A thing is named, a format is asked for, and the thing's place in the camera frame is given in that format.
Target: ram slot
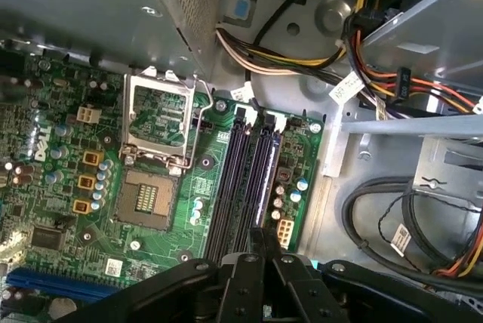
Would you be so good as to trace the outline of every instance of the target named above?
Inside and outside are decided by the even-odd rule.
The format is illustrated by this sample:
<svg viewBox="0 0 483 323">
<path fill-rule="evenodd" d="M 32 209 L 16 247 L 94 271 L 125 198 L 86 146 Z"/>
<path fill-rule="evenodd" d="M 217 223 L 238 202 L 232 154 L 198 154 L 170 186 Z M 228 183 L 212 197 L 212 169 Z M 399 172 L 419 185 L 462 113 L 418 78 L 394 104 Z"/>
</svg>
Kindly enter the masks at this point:
<svg viewBox="0 0 483 323">
<path fill-rule="evenodd" d="M 233 240 L 233 252 L 244 251 L 248 236 L 248 229 L 255 226 L 254 218 L 257 211 L 257 199 L 263 191 L 263 184 L 267 166 L 269 166 L 270 151 L 272 150 L 273 125 L 265 125 L 258 137 L 253 162 L 250 169 L 245 197 L 242 202 L 240 219 Z"/>
<path fill-rule="evenodd" d="M 251 125 L 246 125 L 243 122 L 242 114 L 237 114 L 226 151 L 220 187 L 214 204 L 211 227 L 205 248 L 205 258 L 215 263 L 219 263 L 228 252 L 227 236 L 234 220 L 236 194 L 245 169 L 250 132 Z"/>
</svg>

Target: label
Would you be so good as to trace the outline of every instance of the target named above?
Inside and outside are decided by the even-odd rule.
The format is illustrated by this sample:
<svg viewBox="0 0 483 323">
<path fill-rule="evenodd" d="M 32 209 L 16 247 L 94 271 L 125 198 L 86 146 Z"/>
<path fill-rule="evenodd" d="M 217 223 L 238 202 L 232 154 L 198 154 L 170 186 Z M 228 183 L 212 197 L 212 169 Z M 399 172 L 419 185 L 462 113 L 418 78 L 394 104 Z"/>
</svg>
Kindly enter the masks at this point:
<svg viewBox="0 0 483 323">
<path fill-rule="evenodd" d="M 343 106 L 362 89 L 364 89 L 364 83 L 354 72 L 351 72 L 331 90 L 329 96 L 335 100 L 335 103 Z"/>
<path fill-rule="evenodd" d="M 403 224 L 400 224 L 394 234 L 394 237 L 392 238 L 392 248 L 396 251 L 396 253 L 403 257 L 410 241 L 411 235 L 409 234 L 408 229 L 406 229 L 406 226 Z"/>
<path fill-rule="evenodd" d="M 52 127 L 40 128 L 37 143 L 37 152 L 35 152 L 35 160 L 45 162 L 48 150 L 48 141 L 51 140 Z"/>
<path fill-rule="evenodd" d="M 122 261 L 116 259 L 108 259 L 106 271 L 104 274 L 119 278 L 121 276 Z"/>
<path fill-rule="evenodd" d="M 376 96 L 376 120 L 387 120 L 386 104 L 384 103 L 384 100 L 380 99 L 378 96 Z"/>
</svg>

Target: cable clip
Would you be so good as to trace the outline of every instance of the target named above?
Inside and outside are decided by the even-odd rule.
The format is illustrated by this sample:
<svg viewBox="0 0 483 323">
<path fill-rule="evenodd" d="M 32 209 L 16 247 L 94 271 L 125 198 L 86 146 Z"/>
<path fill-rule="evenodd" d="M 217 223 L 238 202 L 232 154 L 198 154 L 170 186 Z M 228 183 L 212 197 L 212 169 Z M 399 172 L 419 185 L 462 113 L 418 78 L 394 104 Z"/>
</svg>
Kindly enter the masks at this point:
<svg viewBox="0 0 483 323">
<path fill-rule="evenodd" d="M 473 113 L 483 114 L 483 97 L 481 97 L 478 101 L 478 104 L 473 107 Z"/>
</svg>

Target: electrolytic capacitor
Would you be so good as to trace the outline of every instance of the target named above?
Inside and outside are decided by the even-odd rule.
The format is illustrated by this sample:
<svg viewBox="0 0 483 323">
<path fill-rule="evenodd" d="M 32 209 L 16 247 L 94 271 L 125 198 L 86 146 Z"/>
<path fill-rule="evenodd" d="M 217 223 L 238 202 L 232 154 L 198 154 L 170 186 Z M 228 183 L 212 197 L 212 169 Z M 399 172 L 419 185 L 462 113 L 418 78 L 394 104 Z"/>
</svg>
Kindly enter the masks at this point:
<svg viewBox="0 0 483 323">
<path fill-rule="evenodd" d="M 309 188 L 309 183 L 307 182 L 307 180 L 305 178 L 299 178 L 299 180 L 297 181 L 297 188 L 300 190 L 300 191 L 306 191 L 308 188 Z"/>
<path fill-rule="evenodd" d="M 94 191 L 92 192 L 92 199 L 95 201 L 102 200 L 106 193 L 104 191 Z"/>
<path fill-rule="evenodd" d="M 99 171 L 96 174 L 96 178 L 98 181 L 104 181 L 107 180 L 109 177 L 111 177 L 111 172 L 108 171 Z"/>
<path fill-rule="evenodd" d="M 51 157 L 53 159 L 61 159 L 67 157 L 69 154 L 69 150 L 65 146 L 60 146 L 60 147 L 54 147 L 51 149 Z"/>
<path fill-rule="evenodd" d="M 280 220 L 281 214 L 279 210 L 274 210 L 272 211 L 272 219 L 274 220 Z"/>
<path fill-rule="evenodd" d="M 52 185 L 63 180 L 63 173 L 60 170 L 50 172 L 45 175 L 45 182 Z"/>
<path fill-rule="evenodd" d="M 94 188 L 97 190 L 97 191 L 102 191 L 103 189 L 106 188 L 106 183 L 103 182 L 103 181 L 97 181 L 95 184 L 94 184 Z"/>
<path fill-rule="evenodd" d="M 278 185 L 276 188 L 275 188 L 275 193 L 277 195 L 283 195 L 285 193 L 285 188 L 282 186 L 282 185 Z"/>
<path fill-rule="evenodd" d="M 203 200 L 199 197 L 195 198 L 195 206 L 193 210 L 201 210 L 203 208 Z"/>
<path fill-rule="evenodd" d="M 191 218 L 199 219 L 202 216 L 202 213 L 198 210 L 191 211 Z"/>
<path fill-rule="evenodd" d="M 15 174 L 34 174 L 35 167 L 33 166 L 16 166 L 14 169 Z"/>
<path fill-rule="evenodd" d="M 70 125 L 56 125 L 54 133 L 59 137 L 68 137 L 72 134 L 72 127 Z"/>
<path fill-rule="evenodd" d="M 292 191 L 290 194 L 290 201 L 292 202 L 300 202 L 302 199 L 302 194 L 300 191 Z"/>
<path fill-rule="evenodd" d="M 28 185 L 29 183 L 32 183 L 32 181 L 33 181 L 33 176 L 31 174 L 15 176 L 14 178 L 12 178 L 12 183 L 18 186 Z"/>
<path fill-rule="evenodd" d="M 102 161 L 101 163 L 99 163 L 99 169 L 101 171 L 107 171 L 110 168 L 112 168 L 113 165 L 114 165 L 114 162 L 111 161 L 110 159 L 107 159 L 107 160 Z"/>
<path fill-rule="evenodd" d="M 273 200 L 273 206 L 275 206 L 276 208 L 282 208 L 283 205 L 284 202 L 281 198 L 277 197 L 275 200 Z"/>
</svg>

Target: black cable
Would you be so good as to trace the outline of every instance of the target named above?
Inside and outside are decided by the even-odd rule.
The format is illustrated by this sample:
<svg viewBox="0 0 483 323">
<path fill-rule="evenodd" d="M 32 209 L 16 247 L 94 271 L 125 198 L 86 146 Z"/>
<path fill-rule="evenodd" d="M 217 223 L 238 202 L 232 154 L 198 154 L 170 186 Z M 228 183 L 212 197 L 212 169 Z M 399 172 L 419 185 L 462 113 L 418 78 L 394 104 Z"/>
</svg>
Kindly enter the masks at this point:
<svg viewBox="0 0 483 323">
<path fill-rule="evenodd" d="M 405 180 L 398 183 L 406 185 L 411 180 L 411 178 L 412 177 L 406 177 Z M 370 180 L 366 183 L 363 183 L 360 187 L 358 187 L 353 193 L 349 195 L 349 197 L 343 203 L 342 214 L 341 214 L 343 227 L 346 230 L 347 235 L 371 259 L 377 261 L 381 265 L 385 266 L 387 269 L 391 269 L 392 271 L 400 275 L 406 276 L 407 278 L 410 278 L 415 281 L 419 281 L 426 285 L 431 285 L 435 288 L 439 288 L 444 291 L 452 291 L 454 293 L 463 294 L 470 297 L 482 298 L 483 286 L 481 285 L 481 283 L 475 283 L 464 279 L 451 280 L 448 278 L 442 278 L 439 276 L 416 272 L 412 269 L 405 268 L 379 255 L 376 251 L 374 251 L 369 246 L 369 242 L 367 240 L 364 240 L 363 238 L 361 238 L 361 236 L 358 234 L 357 230 L 355 229 L 354 220 L 353 220 L 353 211 L 354 211 L 354 205 L 356 200 L 359 197 L 363 195 L 367 195 L 369 193 L 388 193 L 388 192 L 394 192 L 394 191 L 396 192 L 401 191 L 400 186 L 393 186 L 393 185 L 377 186 L 384 183 L 394 184 L 395 182 L 393 182 L 393 180 L 394 180 L 394 177 L 388 178 L 388 179 L 379 178 L 375 180 Z"/>
</svg>

